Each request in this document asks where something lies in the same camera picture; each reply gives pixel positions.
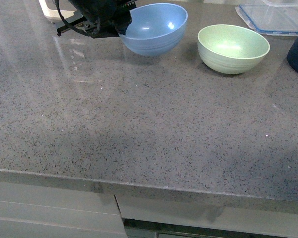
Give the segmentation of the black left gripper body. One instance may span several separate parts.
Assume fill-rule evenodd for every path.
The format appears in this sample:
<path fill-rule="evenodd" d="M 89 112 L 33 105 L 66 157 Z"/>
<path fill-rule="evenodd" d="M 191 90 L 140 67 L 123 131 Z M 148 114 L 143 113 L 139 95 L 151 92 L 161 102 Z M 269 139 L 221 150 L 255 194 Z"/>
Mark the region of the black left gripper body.
<path fill-rule="evenodd" d="M 125 35 L 132 23 L 130 11 L 136 8 L 133 0 L 71 0 L 76 8 L 74 15 L 64 19 L 56 8 L 61 21 L 56 24 L 57 35 L 73 30 L 91 38 L 108 38 Z"/>

